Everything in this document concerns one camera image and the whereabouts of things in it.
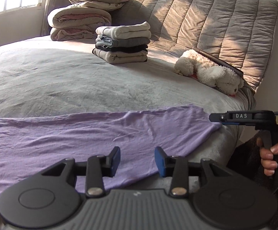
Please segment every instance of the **beige quilted headboard cover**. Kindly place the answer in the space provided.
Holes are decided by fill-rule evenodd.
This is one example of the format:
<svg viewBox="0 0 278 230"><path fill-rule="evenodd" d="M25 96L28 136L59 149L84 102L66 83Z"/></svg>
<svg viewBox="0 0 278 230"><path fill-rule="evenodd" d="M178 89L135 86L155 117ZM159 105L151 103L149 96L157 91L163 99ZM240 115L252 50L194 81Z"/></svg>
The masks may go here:
<svg viewBox="0 0 278 230"><path fill-rule="evenodd" d="M151 46L181 56L193 46L240 68L256 91L265 75L278 17L276 0L130 0L113 25L148 21Z"/></svg>

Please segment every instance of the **hand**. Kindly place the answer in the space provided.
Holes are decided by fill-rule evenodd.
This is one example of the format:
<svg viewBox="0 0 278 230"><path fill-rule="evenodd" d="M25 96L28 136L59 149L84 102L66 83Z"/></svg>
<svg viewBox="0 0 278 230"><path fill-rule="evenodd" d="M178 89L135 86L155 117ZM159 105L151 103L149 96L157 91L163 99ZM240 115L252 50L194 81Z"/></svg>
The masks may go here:
<svg viewBox="0 0 278 230"><path fill-rule="evenodd" d="M272 176L275 173L275 169L278 167L276 161L273 161L273 155L278 154L278 143L274 145L270 150L263 147L263 141L259 137L256 140L256 144L260 147L261 164L264 167L264 174Z"/></svg>

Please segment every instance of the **plush dog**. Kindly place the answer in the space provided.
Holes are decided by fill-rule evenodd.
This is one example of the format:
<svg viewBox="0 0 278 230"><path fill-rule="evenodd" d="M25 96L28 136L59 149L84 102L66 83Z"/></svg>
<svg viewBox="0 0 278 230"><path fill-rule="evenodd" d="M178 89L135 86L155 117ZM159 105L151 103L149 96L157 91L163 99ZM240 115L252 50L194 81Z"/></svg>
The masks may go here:
<svg viewBox="0 0 278 230"><path fill-rule="evenodd" d="M182 76L196 74L199 82L218 88L230 96L235 95L238 89L243 87L243 79L233 70L219 66L193 49L183 53L175 63L174 69L175 73Z"/></svg>

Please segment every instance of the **purple cloth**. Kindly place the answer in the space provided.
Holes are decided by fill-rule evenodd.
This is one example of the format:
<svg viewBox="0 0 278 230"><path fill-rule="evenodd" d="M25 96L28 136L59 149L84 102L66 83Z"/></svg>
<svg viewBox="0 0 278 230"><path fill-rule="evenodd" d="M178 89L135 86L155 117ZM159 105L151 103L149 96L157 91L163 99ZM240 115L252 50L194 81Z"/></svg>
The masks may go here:
<svg viewBox="0 0 278 230"><path fill-rule="evenodd" d="M80 113L57 117L0 119L0 193L12 184L64 159L77 162L121 148L111 189L157 172L154 148L186 156L221 127L202 108L188 105L117 113ZM84 188L84 178L76 185Z"/></svg>

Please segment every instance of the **folded white sweater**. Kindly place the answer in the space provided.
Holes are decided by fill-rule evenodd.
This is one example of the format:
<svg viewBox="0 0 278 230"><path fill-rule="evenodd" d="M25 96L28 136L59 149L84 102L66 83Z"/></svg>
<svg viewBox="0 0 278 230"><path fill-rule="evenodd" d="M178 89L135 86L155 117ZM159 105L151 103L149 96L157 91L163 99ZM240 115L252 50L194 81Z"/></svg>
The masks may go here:
<svg viewBox="0 0 278 230"><path fill-rule="evenodd" d="M129 26L116 26L116 27L98 27L96 33L98 35L105 35L112 39L129 39L135 37L151 38L151 28L148 22Z"/></svg>

